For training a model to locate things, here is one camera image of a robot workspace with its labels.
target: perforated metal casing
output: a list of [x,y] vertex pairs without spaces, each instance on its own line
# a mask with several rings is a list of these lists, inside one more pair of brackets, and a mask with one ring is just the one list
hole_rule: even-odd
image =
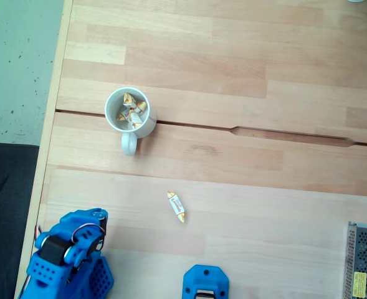
[[353,277],[355,272],[367,274],[367,224],[350,222],[346,244],[343,299],[353,299]]

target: black mat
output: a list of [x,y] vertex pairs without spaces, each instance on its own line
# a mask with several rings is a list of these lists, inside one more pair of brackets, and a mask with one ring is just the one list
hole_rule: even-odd
[[38,150],[38,146],[0,144],[1,299],[14,295]]

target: gray floor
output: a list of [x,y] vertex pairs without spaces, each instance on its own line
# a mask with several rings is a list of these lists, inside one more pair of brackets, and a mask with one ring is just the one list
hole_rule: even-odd
[[38,145],[63,0],[0,0],[0,143]]

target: mug handle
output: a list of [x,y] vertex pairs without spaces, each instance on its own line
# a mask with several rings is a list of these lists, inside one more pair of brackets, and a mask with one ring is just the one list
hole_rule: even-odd
[[122,133],[121,147],[122,152],[127,156],[133,156],[138,144],[138,138],[134,133]]

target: gold candy wrapper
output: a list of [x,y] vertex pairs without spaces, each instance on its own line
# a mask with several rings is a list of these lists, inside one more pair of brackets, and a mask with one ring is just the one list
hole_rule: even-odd
[[182,206],[179,197],[174,192],[171,191],[168,191],[166,195],[168,196],[169,203],[171,204],[173,210],[175,211],[175,214],[177,215],[178,219],[181,222],[184,222],[184,207]]
[[126,120],[135,129],[139,128],[143,124],[139,115],[134,110],[122,111],[122,113],[118,115],[117,120]]
[[141,115],[147,107],[146,102],[137,103],[135,98],[127,92],[123,95],[123,105],[127,107],[127,109],[134,109],[134,111],[139,115]]
[[123,95],[123,105],[126,106],[127,109],[117,116],[117,120],[126,120],[135,129],[139,128],[143,124],[139,115],[144,112],[147,107],[147,103],[137,103],[132,95],[125,92]]

